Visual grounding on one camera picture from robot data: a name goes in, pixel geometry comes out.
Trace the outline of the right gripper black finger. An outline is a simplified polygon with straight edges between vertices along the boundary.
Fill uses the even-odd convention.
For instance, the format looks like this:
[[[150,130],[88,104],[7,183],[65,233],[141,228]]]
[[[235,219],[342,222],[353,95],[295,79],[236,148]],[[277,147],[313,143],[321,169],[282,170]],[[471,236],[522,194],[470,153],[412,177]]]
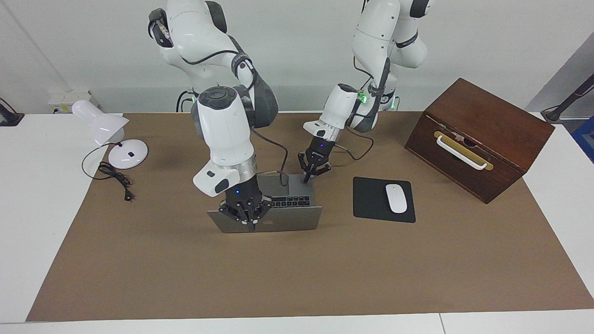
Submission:
[[[253,228],[255,229],[255,225],[265,217],[266,213],[271,208],[271,199],[270,197],[262,197],[261,201],[254,207],[254,214],[253,214]]]
[[[219,212],[225,214],[233,221],[247,227],[248,230],[255,230],[255,209],[252,202],[221,202]]]

